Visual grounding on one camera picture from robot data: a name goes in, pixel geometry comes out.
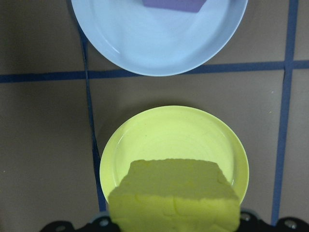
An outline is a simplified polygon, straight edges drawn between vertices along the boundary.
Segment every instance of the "yellow plate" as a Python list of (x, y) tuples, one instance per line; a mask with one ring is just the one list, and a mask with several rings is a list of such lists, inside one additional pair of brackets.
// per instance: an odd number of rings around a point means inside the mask
[(242, 202), (249, 181), (249, 166), (238, 137), (215, 116), (175, 105), (141, 112), (111, 136), (100, 163), (105, 197), (120, 184), (132, 161), (167, 158), (218, 163)]

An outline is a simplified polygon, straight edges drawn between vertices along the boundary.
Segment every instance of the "purple sponge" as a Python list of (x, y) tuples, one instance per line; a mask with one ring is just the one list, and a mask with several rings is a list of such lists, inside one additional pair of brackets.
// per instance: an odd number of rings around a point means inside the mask
[(206, 0), (143, 0), (144, 6), (199, 12)]

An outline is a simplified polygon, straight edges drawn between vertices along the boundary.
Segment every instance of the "screw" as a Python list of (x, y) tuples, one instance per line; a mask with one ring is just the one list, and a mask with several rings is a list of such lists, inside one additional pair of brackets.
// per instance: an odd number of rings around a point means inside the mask
[(105, 227), (109, 224), (109, 221), (106, 218), (104, 218), (102, 221), (100, 221), (99, 224), (101, 227)]
[(251, 220), (250, 214), (247, 214), (247, 213), (241, 213), (240, 218), (241, 218), (241, 220), (244, 220), (244, 221), (250, 221)]
[(284, 224), (287, 226), (287, 227), (289, 227), (290, 229), (296, 229), (297, 228), (297, 223), (296, 222), (294, 222), (294, 221), (292, 221), (292, 220), (286, 220), (285, 222), (284, 222)]
[(55, 231), (56, 232), (61, 232), (61, 231), (65, 231), (66, 227), (65, 226), (58, 226)]

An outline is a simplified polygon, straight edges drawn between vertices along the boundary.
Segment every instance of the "dark line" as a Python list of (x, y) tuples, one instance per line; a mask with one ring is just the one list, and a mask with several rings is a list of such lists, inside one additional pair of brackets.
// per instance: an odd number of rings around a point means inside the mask
[(293, 59), (295, 49), (297, 9), (298, 9), (298, 0), (290, 0), (287, 36), (286, 36), (286, 48), (285, 48), (285, 61), (284, 61), (285, 70), (282, 84), (282, 99), (281, 99), (281, 112), (280, 112), (280, 124), (279, 124), (279, 137), (277, 146), (275, 183), (274, 183), (272, 214), (271, 214), (272, 225), (275, 225), (277, 223), (280, 215), (284, 155), (285, 155), (287, 128), (289, 121), (292, 73), (294, 65)]
[(185, 74), (270, 71), (284, 69), (283, 61), (202, 65)]
[(309, 60), (296, 60), (293, 62), (294, 69), (309, 69)]
[[(270, 71), (270, 70), (283, 70), (283, 69), (284, 69), (283, 61), (274, 61), (274, 62), (257, 62), (257, 63), (202, 65), (202, 66), (199, 66), (198, 68), (195, 68), (183, 74)], [(89, 75), (89, 79), (140, 76), (138, 74), (131, 73), (123, 69), (111, 70), (111, 71), (88, 71), (88, 75)], [(84, 79), (84, 71), (0, 75), (0, 83), (80, 80), (80, 79)]]
[(81, 44), (82, 44), (82, 52), (83, 52), (83, 61), (85, 68), (85, 80), (86, 80), (86, 92), (87, 92), (87, 103), (88, 103), (88, 116), (89, 116), (89, 124), (91, 128), (91, 137), (92, 137), (92, 157), (93, 157), (93, 168), (95, 172), (95, 180), (97, 186), (97, 195), (98, 195), (98, 205), (99, 210), (106, 211), (106, 203), (105, 197), (102, 191), (101, 183), (100, 183), (100, 154), (98, 152), (98, 145), (95, 133), (95, 123), (93, 119), (93, 108), (91, 101), (91, 92), (90, 92), (90, 84), (88, 78), (88, 39), (83, 33), (82, 29), (78, 26)]
[(60, 81), (81, 80), (85, 78), (82, 72), (51, 72), (51, 73), (28, 73), (0, 75), (0, 83), (33, 82), (33, 81)]

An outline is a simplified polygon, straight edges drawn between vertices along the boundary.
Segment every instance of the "yellow sponge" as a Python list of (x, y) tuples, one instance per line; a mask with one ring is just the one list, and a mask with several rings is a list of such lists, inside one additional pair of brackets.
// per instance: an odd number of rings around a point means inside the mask
[(239, 199), (216, 163), (137, 160), (109, 195), (122, 232), (234, 232)]

